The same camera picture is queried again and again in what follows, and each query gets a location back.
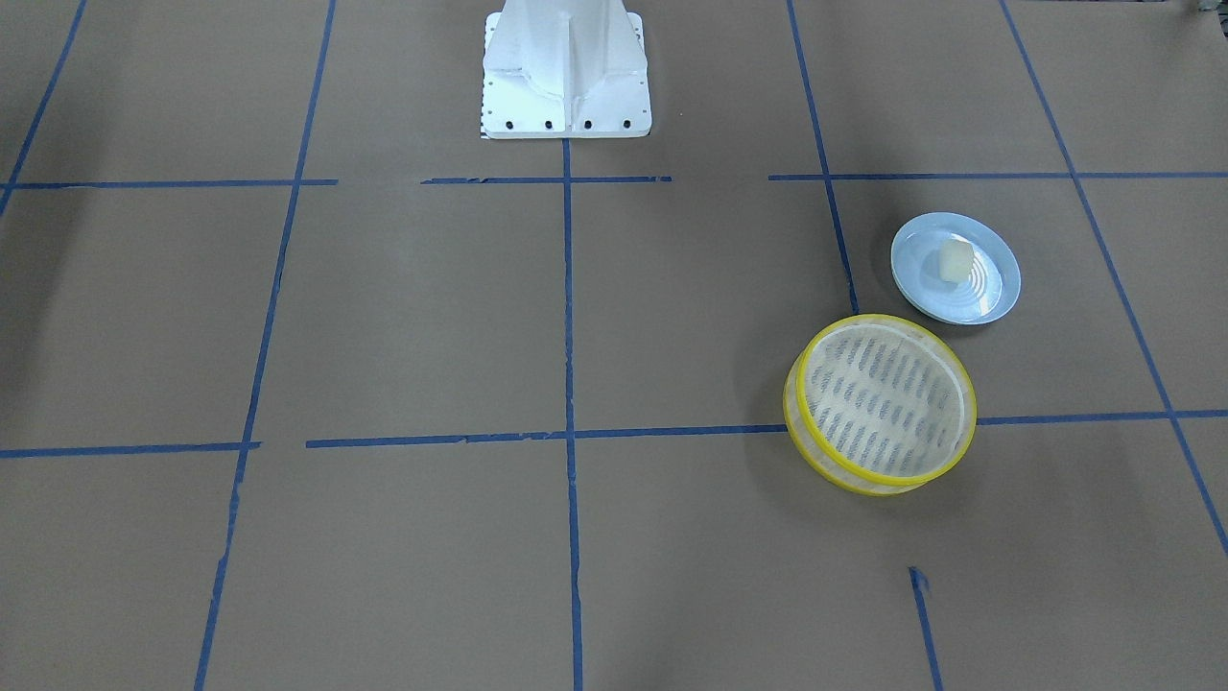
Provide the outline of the white steamed bun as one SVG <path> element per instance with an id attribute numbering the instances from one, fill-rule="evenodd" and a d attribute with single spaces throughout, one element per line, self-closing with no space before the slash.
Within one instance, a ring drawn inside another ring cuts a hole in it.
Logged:
<path id="1" fill-rule="evenodd" d="M 947 284 L 964 284 L 969 281 L 975 266 L 975 249 L 965 239 L 948 239 L 939 245 L 938 253 L 939 280 Z"/>

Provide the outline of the yellow round steamer basket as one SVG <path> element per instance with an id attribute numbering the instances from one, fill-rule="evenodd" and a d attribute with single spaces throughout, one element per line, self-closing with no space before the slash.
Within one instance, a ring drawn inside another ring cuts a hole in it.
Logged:
<path id="1" fill-rule="evenodd" d="M 787 372 L 782 412 L 808 465 L 865 497 L 896 497 L 949 473 L 977 432 L 977 394 L 955 352 L 883 314 L 815 333 Z"/>

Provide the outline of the light blue plate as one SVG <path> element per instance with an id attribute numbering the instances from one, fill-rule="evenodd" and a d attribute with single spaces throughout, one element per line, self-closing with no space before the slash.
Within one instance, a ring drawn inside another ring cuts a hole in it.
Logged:
<path id="1" fill-rule="evenodd" d="M 1002 237 L 963 214 L 909 218 L 892 242 L 896 288 L 925 315 L 957 326 L 1003 318 L 1020 297 L 1016 254 Z"/>

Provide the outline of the white pedestal column with base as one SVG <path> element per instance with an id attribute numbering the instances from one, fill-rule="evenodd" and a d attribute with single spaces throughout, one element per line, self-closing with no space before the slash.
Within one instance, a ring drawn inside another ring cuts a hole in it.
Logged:
<path id="1" fill-rule="evenodd" d="M 483 70 L 483 137 L 652 131 L 645 26 L 623 1 L 506 1 L 485 18 Z"/>

